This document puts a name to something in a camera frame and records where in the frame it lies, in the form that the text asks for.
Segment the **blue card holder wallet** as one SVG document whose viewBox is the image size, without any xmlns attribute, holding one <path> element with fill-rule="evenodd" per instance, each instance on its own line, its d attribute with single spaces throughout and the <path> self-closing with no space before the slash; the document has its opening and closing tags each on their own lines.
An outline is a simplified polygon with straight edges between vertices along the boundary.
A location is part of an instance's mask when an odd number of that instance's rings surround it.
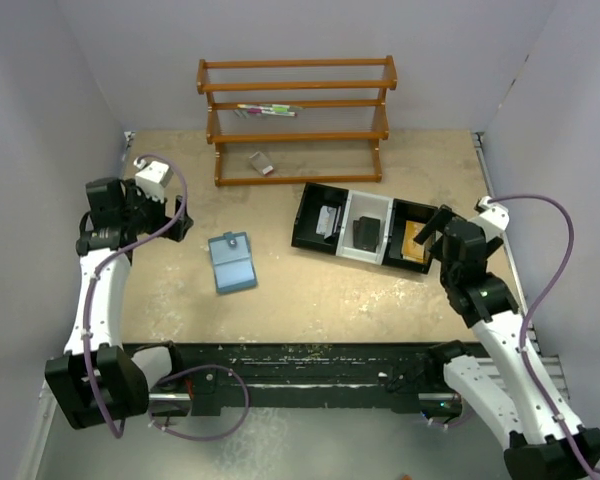
<svg viewBox="0 0 600 480">
<path fill-rule="evenodd" d="M 258 285 L 246 232 L 226 232 L 208 240 L 216 292 L 235 293 Z"/>
</svg>

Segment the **small clear plastic box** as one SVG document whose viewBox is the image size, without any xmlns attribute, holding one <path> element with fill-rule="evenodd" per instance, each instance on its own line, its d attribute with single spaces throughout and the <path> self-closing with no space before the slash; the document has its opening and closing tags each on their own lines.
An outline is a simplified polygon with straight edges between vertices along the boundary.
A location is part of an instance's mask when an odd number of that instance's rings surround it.
<svg viewBox="0 0 600 480">
<path fill-rule="evenodd" d="M 275 168 L 271 160 L 261 151 L 257 151 L 249 157 L 253 169 L 261 176 L 266 177 L 273 173 Z"/>
</svg>

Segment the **white card in tray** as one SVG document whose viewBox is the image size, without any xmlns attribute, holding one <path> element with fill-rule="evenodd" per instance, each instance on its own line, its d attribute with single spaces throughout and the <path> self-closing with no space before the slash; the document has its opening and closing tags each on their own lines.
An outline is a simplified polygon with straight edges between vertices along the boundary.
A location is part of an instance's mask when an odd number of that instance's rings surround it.
<svg viewBox="0 0 600 480">
<path fill-rule="evenodd" d="M 320 209 L 316 225 L 316 233 L 327 239 L 334 235 L 338 224 L 340 207 L 323 205 Z"/>
</svg>

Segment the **black and white organizer tray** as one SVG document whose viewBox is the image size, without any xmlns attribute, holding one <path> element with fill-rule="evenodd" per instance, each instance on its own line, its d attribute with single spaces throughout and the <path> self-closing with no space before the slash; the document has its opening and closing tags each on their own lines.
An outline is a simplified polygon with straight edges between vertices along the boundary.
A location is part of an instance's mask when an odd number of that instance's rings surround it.
<svg viewBox="0 0 600 480">
<path fill-rule="evenodd" d="M 291 245 L 348 260 L 426 274 L 432 259 L 414 242 L 434 206 L 383 195 L 307 183 L 295 216 Z"/>
</svg>

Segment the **wooden three-tier shelf rack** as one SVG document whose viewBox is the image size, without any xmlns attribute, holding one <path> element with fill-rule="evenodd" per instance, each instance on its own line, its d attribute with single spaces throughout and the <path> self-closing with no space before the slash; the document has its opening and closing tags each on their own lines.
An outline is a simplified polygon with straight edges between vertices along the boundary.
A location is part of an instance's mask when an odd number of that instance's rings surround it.
<svg viewBox="0 0 600 480">
<path fill-rule="evenodd" d="M 389 137 L 386 97 L 396 89 L 392 56 L 292 60 L 200 60 L 195 80 L 206 100 L 205 138 L 215 150 L 218 187 L 347 182 L 379 182 L 383 177 L 380 144 Z M 304 109 L 294 118 L 248 118 L 234 113 L 238 104 L 286 104 Z M 299 142 L 363 142 L 371 155 L 368 173 L 228 177 L 223 171 L 229 146 Z"/>
</svg>

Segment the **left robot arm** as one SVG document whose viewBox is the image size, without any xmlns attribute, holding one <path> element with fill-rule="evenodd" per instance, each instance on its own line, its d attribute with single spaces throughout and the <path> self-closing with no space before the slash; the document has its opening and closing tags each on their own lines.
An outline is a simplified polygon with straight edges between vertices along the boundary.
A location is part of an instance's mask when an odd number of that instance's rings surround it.
<svg viewBox="0 0 600 480">
<path fill-rule="evenodd" d="M 184 194 L 177 196 L 174 214 L 166 213 L 171 177 L 170 171 L 149 170 L 86 185 L 90 209 L 76 242 L 81 273 L 76 316 L 62 355 L 47 361 L 44 371 L 76 430 L 105 424 L 121 437 L 126 419 L 147 411 L 151 388 L 174 392 L 185 382 L 186 369 L 173 342 L 128 354 L 120 330 L 134 250 L 157 238 L 180 242 L 193 225 Z"/>
</svg>

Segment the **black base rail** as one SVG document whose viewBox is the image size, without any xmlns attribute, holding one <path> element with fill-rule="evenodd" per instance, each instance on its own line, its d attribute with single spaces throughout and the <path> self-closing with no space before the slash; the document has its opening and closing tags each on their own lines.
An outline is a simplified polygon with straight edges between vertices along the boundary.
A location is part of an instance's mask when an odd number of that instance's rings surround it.
<svg viewBox="0 0 600 480">
<path fill-rule="evenodd" d="M 435 343 L 180 343 L 189 375 L 150 401 L 194 416 L 226 407 L 387 409 L 447 420 L 462 400 Z"/>
</svg>

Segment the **green marker pen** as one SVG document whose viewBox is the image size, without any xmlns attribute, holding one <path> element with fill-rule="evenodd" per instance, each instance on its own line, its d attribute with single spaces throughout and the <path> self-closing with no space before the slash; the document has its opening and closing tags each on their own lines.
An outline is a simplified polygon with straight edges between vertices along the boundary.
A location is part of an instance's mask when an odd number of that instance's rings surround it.
<svg viewBox="0 0 600 480">
<path fill-rule="evenodd" d="M 301 106 L 286 104 L 260 104 L 259 108 L 276 112 L 298 112 L 304 109 Z"/>
</svg>

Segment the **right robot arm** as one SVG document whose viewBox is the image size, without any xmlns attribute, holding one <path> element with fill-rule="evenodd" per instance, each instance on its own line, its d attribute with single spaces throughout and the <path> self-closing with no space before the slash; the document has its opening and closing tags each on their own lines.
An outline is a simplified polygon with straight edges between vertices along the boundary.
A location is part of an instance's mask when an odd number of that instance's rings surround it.
<svg viewBox="0 0 600 480">
<path fill-rule="evenodd" d="M 499 378 L 481 373 L 476 358 L 454 341 L 433 349 L 426 383 L 436 391 L 451 388 L 469 404 L 500 443 L 511 478 L 595 479 L 600 429 L 586 427 L 565 401 L 529 340 L 529 316 L 507 284 L 487 270 L 503 244 L 508 210 L 489 197 L 476 210 L 477 216 L 465 219 L 443 205 L 414 240 L 431 245 L 450 306 Z"/>
</svg>

